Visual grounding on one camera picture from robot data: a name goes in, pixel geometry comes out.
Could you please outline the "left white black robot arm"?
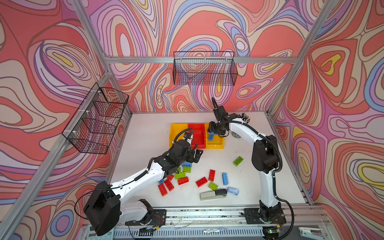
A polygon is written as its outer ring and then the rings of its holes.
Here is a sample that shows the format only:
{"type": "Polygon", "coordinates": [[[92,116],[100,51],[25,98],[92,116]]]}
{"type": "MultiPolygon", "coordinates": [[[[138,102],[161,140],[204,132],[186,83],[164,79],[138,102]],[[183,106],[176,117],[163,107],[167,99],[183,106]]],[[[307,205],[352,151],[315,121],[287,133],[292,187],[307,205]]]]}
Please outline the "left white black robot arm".
{"type": "Polygon", "coordinates": [[[83,211],[97,236],[106,234],[118,224],[144,220],[151,206],[144,200],[132,206],[126,202],[151,184],[178,173],[183,163],[199,162],[203,151],[191,146],[193,133],[191,128],[181,131],[172,146],[162,155],[150,159],[145,169],[112,184],[103,181],[89,192],[83,211]]]}

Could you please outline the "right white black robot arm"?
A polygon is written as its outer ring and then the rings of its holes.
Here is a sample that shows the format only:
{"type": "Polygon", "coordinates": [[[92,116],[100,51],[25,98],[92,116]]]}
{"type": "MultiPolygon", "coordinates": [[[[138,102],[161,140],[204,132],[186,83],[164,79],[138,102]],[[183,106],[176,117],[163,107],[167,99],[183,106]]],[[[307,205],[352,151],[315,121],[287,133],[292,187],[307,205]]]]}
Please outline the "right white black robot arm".
{"type": "Polygon", "coordinates": [[[233,132],[245,140],[252,147],[251,162],[259,173],[261,183],[261,199],[258,217],[260,221],[269,224],[277,221],[285,224],[281,203],[288,201],[278,197],[276,188],[276,173],[283,168],[282,155],[278,148],[277,139],[273,135],[264,135],[251,127],[246,114],[229,114],[224,106],[219,106],[212,97],[215,122],[209,123],[209,133],[220,138],[227,137],[233,132]]]}

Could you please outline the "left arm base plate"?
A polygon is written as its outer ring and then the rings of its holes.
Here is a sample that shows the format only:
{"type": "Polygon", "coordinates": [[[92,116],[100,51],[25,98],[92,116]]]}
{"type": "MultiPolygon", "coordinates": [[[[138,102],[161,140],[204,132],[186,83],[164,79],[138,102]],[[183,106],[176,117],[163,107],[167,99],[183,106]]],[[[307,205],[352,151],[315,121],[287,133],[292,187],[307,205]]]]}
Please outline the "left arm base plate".
{"type": "Polygon", "coordinates": [[[143,219],[139,221],[125,222],[126,226],[152,226],[161,227],[166,223],[167,210],[166,209],[154,209],[149,211],[143,219]]]}

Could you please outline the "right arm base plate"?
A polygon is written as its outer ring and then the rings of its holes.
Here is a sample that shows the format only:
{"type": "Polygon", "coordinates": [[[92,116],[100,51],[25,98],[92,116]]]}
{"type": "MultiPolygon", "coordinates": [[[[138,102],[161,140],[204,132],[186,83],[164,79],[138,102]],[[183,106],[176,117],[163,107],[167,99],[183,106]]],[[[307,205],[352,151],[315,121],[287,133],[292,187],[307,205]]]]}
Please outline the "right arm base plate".
{"type": "Polygon", "coordinates": [[[265,208],[246,208],[241,213],[246,218],[249,225],[284,225],[287,223],[286,217],[281,209],[267,210],[265,208]]]}

